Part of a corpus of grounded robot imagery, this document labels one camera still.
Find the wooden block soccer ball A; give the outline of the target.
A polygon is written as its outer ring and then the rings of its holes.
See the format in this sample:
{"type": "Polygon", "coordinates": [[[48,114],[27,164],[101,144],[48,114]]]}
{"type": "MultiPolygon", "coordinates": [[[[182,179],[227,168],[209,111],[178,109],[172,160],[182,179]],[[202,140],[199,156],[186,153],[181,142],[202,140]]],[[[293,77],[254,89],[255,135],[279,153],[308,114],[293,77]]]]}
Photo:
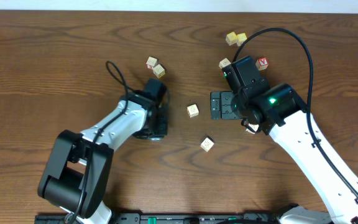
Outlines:
{"type": "Polygon", "coordinates": [[[197,105],[192,104],[192,105],[188,106],[187,107],[187,113],[188,113],[190,118],[198,116],[199,115],[199,109],[198,109],[197,105]]]}

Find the wooden block blue side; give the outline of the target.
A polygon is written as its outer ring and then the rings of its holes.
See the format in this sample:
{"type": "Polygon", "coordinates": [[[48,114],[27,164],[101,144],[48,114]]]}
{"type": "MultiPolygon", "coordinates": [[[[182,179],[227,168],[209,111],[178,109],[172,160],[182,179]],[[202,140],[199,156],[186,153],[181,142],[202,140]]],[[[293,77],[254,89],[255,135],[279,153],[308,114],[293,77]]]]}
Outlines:
{"type": "Polygon", "coordinates": [[[214,146],[214,142],[210,137],[206,137],[200,144],[200,147],[208,152],[214,146]]]}

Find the wooden block red side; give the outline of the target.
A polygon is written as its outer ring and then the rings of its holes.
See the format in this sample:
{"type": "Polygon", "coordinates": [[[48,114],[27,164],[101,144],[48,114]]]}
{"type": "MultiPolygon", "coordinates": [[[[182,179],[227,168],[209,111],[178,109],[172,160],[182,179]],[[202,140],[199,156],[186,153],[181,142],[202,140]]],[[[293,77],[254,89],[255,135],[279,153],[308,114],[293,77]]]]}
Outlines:
{"type": "Polygon", "coordinates": [[[259,133],[259,125],[258,124],[246,124],[245,125],[246,131],[251,134],[259,133]]]}

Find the wooden block yellow K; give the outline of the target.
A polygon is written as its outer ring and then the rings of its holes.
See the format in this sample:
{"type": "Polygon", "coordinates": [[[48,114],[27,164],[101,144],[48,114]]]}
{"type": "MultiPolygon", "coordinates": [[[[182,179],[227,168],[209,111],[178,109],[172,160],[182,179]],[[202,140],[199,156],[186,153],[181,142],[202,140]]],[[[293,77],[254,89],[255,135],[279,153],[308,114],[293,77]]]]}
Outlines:
{"type": "Polygon", "coordinates": [[[161,78],[165,75],[165,69],[160,64],[156,65],[152,70],[157,78],[161,78]]]}

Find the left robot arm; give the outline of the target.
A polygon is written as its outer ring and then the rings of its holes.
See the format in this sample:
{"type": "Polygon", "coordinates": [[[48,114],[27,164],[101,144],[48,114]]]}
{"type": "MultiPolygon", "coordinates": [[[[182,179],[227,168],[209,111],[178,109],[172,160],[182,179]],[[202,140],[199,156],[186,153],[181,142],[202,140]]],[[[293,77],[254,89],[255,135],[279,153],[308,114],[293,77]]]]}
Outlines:
{"type": "Polygon", "coordinates": [[[67,212],[65,223],[109,223],[103,202],[114,152],[134,136],[160,140],[167,135],[167,90],[136,90],[94,126],[56,138],[37,194],[67,212]]]}

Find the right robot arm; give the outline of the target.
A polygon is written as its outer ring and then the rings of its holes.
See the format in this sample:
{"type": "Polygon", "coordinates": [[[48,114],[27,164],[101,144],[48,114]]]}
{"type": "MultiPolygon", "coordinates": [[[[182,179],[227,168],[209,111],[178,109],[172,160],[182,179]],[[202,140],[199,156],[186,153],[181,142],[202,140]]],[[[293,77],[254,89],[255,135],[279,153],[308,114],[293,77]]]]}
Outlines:
{"type": "Polygon", "coordinates": [[[213,119],[239,119],[246,131],[270,136],[296,162],[333,223],[358,223],[358,177],[318,128],[288,84],[211,92],[213,119]]]}

